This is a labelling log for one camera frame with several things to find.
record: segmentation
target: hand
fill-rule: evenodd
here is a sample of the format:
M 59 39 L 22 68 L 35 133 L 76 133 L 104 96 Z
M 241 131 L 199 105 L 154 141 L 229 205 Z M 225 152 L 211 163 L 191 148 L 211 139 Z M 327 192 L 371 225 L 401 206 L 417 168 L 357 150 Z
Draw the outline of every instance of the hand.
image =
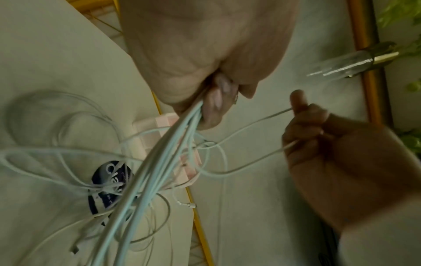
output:
M 295 117 L 282 137 L 304 198 L 341 232 L 421 190 L 420 162 L 385 127 L 348 120 L 291 94 Z
M 214 127 L 237 93 L 252 98 L 283 57 L 298 0 L 121 0 L 137 68 L 180 114 L 205 89 L 201 128 Z

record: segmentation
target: blue sticker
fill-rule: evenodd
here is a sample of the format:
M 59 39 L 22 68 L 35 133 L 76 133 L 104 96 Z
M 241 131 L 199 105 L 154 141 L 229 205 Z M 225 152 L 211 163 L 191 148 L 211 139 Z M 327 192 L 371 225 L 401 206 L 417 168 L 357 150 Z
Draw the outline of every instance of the blue sticker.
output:
M 92 183 L 93 184 L 105 184 L 105 183 L 123 183 L 123 185 L 110 188 L 114 189 L 115 192 L 122 192 L 124 187 L 126 186 L 126 178 L 130 179 L 132 171 L 129 167 L 126 167 L 123 164 L 119 169 L 116 170 L 116 166 L 118 165 L 119 161 L 110 161 L 108 163 L 104 163 L 101 165 L 93 174 L 92 176 Z M 88 196 L 88 203 L 89 209 L 91 210 L 92 214 L 97 214 L 99 212 L 104 212 L 107 210 L 111 204 L 113 204 L 120 196 L 107 193 L 107 192 L 100 192 L 100 193 L 93 193 L 92 195 Z

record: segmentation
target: cable bundle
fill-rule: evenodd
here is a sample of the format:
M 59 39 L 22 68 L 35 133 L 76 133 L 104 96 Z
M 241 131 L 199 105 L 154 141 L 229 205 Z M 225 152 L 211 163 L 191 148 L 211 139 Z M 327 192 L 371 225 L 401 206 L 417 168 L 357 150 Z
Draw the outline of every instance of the cable bundle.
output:
M 38 179 L 52 181 L 57 184 L 69 186 L 70 184 L 64 183 L 62 181 L 57 181 L 49 177 L 45 177 L 36 173 L 23 170 L 17 167 L 16 165 L 11 164 L 7 159 L 7 156 L 9 156 L 10 154 L 16 154 L 16 153 L 25 153 L 25 154 L 27 153 L 38 153 L 38 154 L 54 153 L 57 155 L 59 161 L 61 162 L 63 167 L 66 169 L 66 171 L 69 173 L 69 175 L 72 177 L 72 179 L 78 183 L 78 185 L 72 184 L 71 186 L 87 189 L 89 190 L 90 193 L 106 192 L 106 193 L 119 195 L 120 197 L 118 198 L 118 201 L 116 201 L 115 204 L 113 204 L 113 206 L 110 206 L 110 209 L 108 209 L 106 212 L 96 214 L 94 216 L 91 216 L 81 221 L 77 221 L 76 223 L 72 223 L 70 225 L 67 225 L 55 231 L 53 234 L 51 234 L 49 237 L 47 237 L 41 243 L 39 243 L 31 252 L 28 252 L 28 254 L 24 258 L 21 259 L 20 265 L 29 256 L 31 256 L 37 249 L 39 249 L 39 247 L 41 247 L 44 243 L 52 239 L 55 235 L 62 232 L 63 230 L 66 230 L 67 228 L 70 228 L 82 222 L 92 221 L 95 217 L 101 216 L 104 218 L 108 214 L 112 213 L 104 230 L 99 235 L 99 239 L 91 253 L 91 256 L 89 257 L 87 266 L 99 266 L 102 263 L 113 238 L 116 238 L 119 242 L 117 255 L 114 261 L 114 266 L 123 266 L 125 262 L 126 253 L 128 252 L 128 250 L 131 249 L 130 248 L 131 244 L 139 243 L 140 241 L 144 241 L 151 238 L 156 232 L 158 232 L 165 225 L 165 223 L 169 219 L 169 215 L 170 215 L 169 203 L 165 199 L 165 197 L 159 194 L 159 191 L 173 189 L 175 187 L 182 188 L 182 187 L 188 186 L 189 182 L 191 182 L 191 181 L 188 181 L 184 184 L 174 186 L 174 183 L 171 180 L 171 178 L 173 177 L 174 169 L 176 169 L 176 167 L 179 165 L 179 158 L 181 155 L 186 154 L 191 166 L 196 168 L 198 174 L 194 177 L 195 179 L 198 178 L 199 174 L 204 174 L 209 177 L 222 178 L 222 177 L 228 177 L 230 175 L 243 171 L 253 166 L 254 164 L 260 162 L 261 160 L 264 160 L 265 158 L 269 156 L 282 152 L 284 149 L 295 144 L 293 142 L 291 145 L 289 145 L 288 147 L 285 147 L 284 149 L 279 149 L 266 156 L 263 156 L 260 159 L 257 159 L 251 163 L 248 163 L 242 167 L 239 167 L 233 170 L 228 170 L 227 158 L 220 144 L 224 143 L 225 141 L 232 138 L 236 134 L 246 130 L 247 128 L 255 125 L 256 123 L 259 123 L 269 118 L 276 117 L 282 113 L 286 113 L 290 111 L 291 109 L 287 109 L 285 111 L 260 119 L 250 125 L 247 125 L 239 129 L 238 131 L 229 135 L 225 139 L 216 143 L 216 142 L 206 141 L 201 134 L 196 132 L 197 126 L 200 122 L 200 119 L 202 118 L 201 107 L 203 105 L 203 101 L 199 101 L 195 105 L 193 105 L 188 111 L 186 111 L 172 127 L 146 130 L 146 131 L 137 133 L 129 138 L 124 139 L 118 127 L 115 126 L 112 120 L 108 116 L 106 116 L 105 113 L 94 102 L 84 97 L 69 94 L 69 93 L 62 93 L 62 92 L 49 92 L 49 93 L 80 99 L 84 101 L 85 103 L 89 104 L 90 106 L 92 106 L 97 111 L 97 113 L 77 112 L 63 118 L 63 120 L 61 120 L 61 126 L 57 128 L 55 138 L 53 138 L 53 141 L 52 141 L 52 145 L 55 147 L 47 147 L 47 148 L 17 147 L 17 148 L 5 149 L 5 150 L 0 151 L 0 162 L 3 165 L 9 167 L 10 169 L 20 174 L 24 174 L 24 175 L 35 177 Z M 123 153 L 123 155 L 117 154 L 117 153 L 104 152 L 104 151 L 91 151 L 91 150 L 69 149 L 69 148 L 59 147 L 62 129 L 68 127 L 74 119 L 83 115 L 90 115 L 90 116 L 98 118 L 99 120 L 107 124 L 110 124 L 113 127 L 114 131 L 116 132 L 117 138 L 120 142 L 119 149 L 121 149 L 121 152 Z M 149 134 L 151 132 L 155 132 L 158 130 L 168 130 L 168 131 L 159 140 L 159 142 L 152 148 L 152 150 L 150 151 L 146 159 L 142 161 L 139 159 L 132 158 L 129 153 L 128 143 L 131 140 L 141 135 Z M 200 138 L 202 142 L 199 142 L 199 144 L 197 144 L 196 146 L 193 146 L 193 143 L 194 143 L 193 139 L 195 137 Z M 212 148 L 218 148 L 220 150 L 223 161 L 224 161 L 225 172 L 212 172 L 212 171 L 204 170 L 204 167 L 206 166 L 209 159 L 209 151 Z M 193 152 L 195 149 L 206 150 L 206 157 L 205 157 L 202 167 L 196 165 L 195 163 L 195 160 L 193 157 Z M 115 158 L 118 158 L 120 160 L 119 164 L 115 167 L 115 171 L 121 167 L 127 167 L 128 163 L 131 163 L 131 164 L 141 163 L 141 165 L 132 176 L 126 176 L 125 178 L 126 183 L 125 183 L 124 190 L 122 192 L 116 192 L 116 188 L 121 187 L 123 185 L 122 183 L 109 182 L 103 185 L 91 185 L 91 184 L 87 184 L 81 181 L 76 176 L 76 174 L 72 172 L 70 167 L 67 165 L 64 158 L 62 157 L 62 154 L 114 156 Z M 149 218 L 146 216 L 147 211 L 151 208 L 151 201 L 156 195 L 160 196 L 168 206 L 167 219 L 158 228 L 156 228 L 156 225 L 155 225 L 153 229 L 150 229 L 150 233 L 148 234 L 147 237 L 132 241 L 133 235 L 136 232 L 138 224 L 140 223 L 143 217 L 146 217 L 149 225 L 156 223 L 156 219 L 155 221 L 153 221 L 153 218 L 149 220 Z M 123 234 L 121 234 L 120 231 L 122 231 L 123 224 L 125 223 L 128 217 L 129 217 L 128 224 L 126 228 L 124 229 Z M 100 223 L 100 221 L 103 221 L 103 218 L 99 221 L 96 221 L 95 224 L 98 224 Z M 147 247 L 149 247 L 149 245 L 153 245 L 153 239 L 150 240 Z

